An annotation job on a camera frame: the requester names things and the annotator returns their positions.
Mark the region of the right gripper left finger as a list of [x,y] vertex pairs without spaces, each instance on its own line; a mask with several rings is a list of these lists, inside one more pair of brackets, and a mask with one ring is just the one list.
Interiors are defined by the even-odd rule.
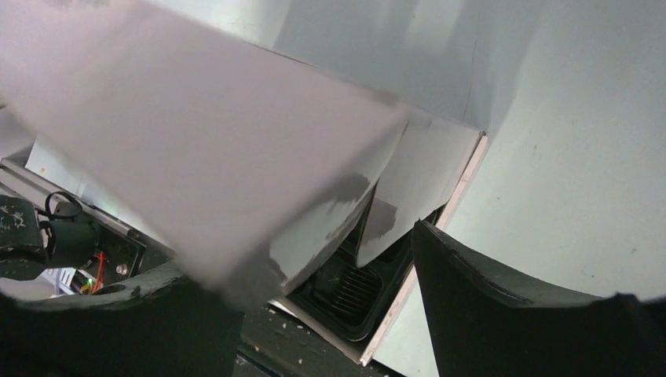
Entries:
[[4,376],[229,376],[243,314],[173,263],[99,294],[1,297]]

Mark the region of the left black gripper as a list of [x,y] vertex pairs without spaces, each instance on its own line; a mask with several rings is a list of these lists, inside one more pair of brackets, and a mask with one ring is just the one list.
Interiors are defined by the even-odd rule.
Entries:
[[[54,196],[67,200],[64,212],[60,206],[51,209]],[[38,221],[38,214],[46,220]],[[29,200],[1,195],[1,278],[34,280],[46,267],[81,268],[93,259],[101,227],[73,195],[51,192],[38,214]],[[46,232],[46,246],[41,230]]]

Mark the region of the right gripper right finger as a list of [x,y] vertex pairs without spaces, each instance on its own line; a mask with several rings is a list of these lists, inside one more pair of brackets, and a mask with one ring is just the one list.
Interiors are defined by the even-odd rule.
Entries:
[[426,221],[412,250],[442,376],[662,376],[665,300],[598,297],[481,254]]

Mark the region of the white box with black tray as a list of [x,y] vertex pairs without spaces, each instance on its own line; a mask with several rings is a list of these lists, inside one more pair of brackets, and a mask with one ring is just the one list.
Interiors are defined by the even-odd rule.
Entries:
[[338,250],[277,305],[351,361],[367,365],[415,286],[411,229],[447,225],[488,138],[425,145],[405,136]]

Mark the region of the white box lid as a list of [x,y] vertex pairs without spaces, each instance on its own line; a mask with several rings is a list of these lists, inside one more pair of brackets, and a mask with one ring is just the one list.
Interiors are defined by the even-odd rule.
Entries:
[[156,236],[238,306],[446,204],[481,134],[150,1],[4,1],[27,170]]

